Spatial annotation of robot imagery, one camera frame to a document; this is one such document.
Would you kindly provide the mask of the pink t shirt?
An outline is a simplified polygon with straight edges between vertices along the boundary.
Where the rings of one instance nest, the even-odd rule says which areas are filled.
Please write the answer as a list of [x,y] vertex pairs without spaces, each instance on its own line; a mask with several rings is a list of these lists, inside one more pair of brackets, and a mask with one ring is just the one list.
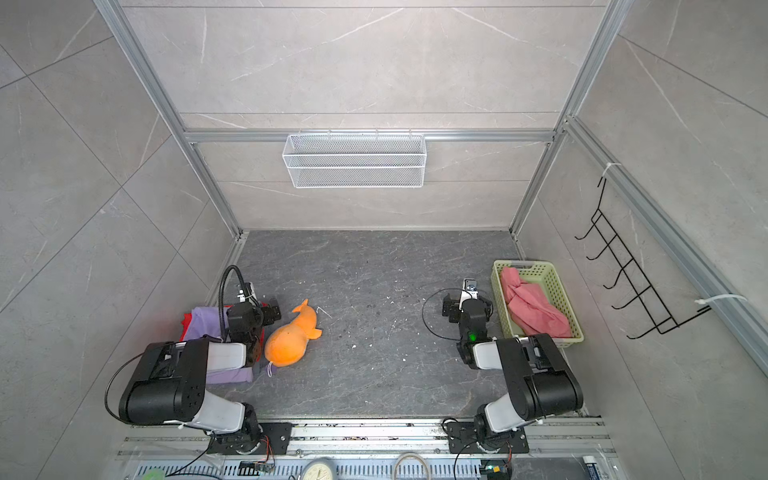
[[527,336],[571,337],[567,317],[550,304],[540,285],[524,281],[513,267],[501,270],[500,284],[507,311]]

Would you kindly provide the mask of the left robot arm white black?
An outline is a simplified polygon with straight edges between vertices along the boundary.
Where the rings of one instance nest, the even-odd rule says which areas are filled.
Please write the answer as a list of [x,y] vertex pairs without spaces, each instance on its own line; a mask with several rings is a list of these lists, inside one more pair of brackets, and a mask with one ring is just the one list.
[[184,316],[177,342],[156,342],[137,355],[137,365],[109,414],[133,426],[176,425],[205,432],[209,453],[248,455],[269,450],[269,434],[248,403],[226,400],[209,383],[253,379],[264,328],[280,320],[280,307],[249,301],[196,307]]

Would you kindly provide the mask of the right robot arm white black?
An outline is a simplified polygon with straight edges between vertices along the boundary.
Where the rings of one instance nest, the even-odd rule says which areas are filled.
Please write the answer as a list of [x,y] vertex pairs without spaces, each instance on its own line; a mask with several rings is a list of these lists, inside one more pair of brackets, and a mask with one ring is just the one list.
[[493,339],[487,323],[492,303],[472,291],[442,299],[441,315],[458,326],[462,362],[473,370],[499,371],[506,393],[478,408],[470,438],[493,451],[520,438],[525,426],[580,410],[584,395],[576,376],[546,333]]

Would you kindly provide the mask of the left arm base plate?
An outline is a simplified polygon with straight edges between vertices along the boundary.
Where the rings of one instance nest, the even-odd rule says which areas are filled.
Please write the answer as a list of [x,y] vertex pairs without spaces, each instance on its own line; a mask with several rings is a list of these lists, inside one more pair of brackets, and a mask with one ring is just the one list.
[[239,431],[217,434],[207,447],[207,454],[277,455],[287,453],[292,424],[286,422],[261,423],[256,427],[244,425]]

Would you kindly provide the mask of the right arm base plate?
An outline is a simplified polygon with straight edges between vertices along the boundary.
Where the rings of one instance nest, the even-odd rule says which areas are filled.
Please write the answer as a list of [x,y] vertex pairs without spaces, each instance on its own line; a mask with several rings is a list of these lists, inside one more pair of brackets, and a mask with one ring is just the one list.
[[523,430],[479,435],[473,422],[447,418],[441,423],[452,454],[527,454],[530,451]]

